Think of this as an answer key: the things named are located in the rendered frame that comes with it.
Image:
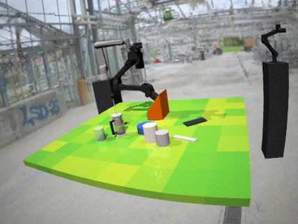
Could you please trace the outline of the blue short cylinder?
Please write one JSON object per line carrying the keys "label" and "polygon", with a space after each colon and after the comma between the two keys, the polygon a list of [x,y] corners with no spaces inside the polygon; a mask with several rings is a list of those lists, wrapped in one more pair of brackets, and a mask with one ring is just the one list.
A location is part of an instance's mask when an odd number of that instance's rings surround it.
{"label": "blue short cylinder", "polygon": [[152,122],[152,121],[142,122],[142,123],[140,123],[140,124],[138,124],[138,125],[136,126],[139,135],[144,135],[144,133],[143,133],[143,125],[144,125],[145,123],[148,123],[148,122]]}

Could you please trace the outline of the cream cylinder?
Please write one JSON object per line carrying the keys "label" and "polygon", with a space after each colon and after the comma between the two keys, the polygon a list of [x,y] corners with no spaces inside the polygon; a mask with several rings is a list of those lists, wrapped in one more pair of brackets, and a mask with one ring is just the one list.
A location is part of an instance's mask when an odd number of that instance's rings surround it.
{"label": "cream cylinder", "polygon": [[143,125],[143,133],[145,137],[145,142],[147,143],[154,143],[156,142],[155,132],[157,130],[157,123],[156,122],[148,122]]}

